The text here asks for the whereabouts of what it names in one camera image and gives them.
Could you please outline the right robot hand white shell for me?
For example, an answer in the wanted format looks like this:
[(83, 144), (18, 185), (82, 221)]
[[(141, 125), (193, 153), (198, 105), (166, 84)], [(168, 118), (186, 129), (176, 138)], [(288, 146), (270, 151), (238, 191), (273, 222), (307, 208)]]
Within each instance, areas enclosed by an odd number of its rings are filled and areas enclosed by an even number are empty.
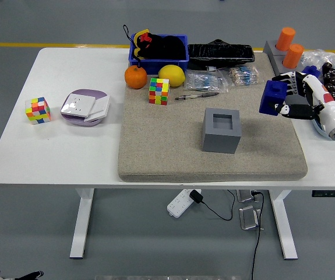
[(335, 100), (319, 79), (303, 72), (287, 72), (272, 78), (287, 85), (286, 95), (305, 98), (307, 104), (275, 104), (282, 116), (294, 119), (318, 118), (330, 137), (335, 136)]

